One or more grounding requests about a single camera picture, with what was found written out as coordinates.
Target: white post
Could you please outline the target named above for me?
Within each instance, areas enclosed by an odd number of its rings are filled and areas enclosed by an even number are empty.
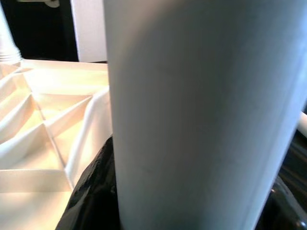
[[[305,0],[105,0],[124,230],[251,230],[307,95]]]
[[[71,12],[79,61],[106,61],[103,1],[71,0]]]
[[[0,63],[15,64],[20,60],[20,51],[13,41],[0,3]]]

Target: white pipe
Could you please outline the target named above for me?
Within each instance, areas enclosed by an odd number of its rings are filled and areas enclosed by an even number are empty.
[[[15,64],[21,60],[0,3],[0,63]]]
[[[71,0],[80,62],[106,61],[106,32],[102,0]]]
[[[301,112],[301,117],[299,119],[297,129],[307,138],[307,115],[303,112]]]
[[[105,15],[122,229],[253,229],[307,95],[307,1]]]

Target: dark background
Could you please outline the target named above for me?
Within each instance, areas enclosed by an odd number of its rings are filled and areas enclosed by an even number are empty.
[[[0,0],[15,44],[25,59],[78,61],[71,4]]]

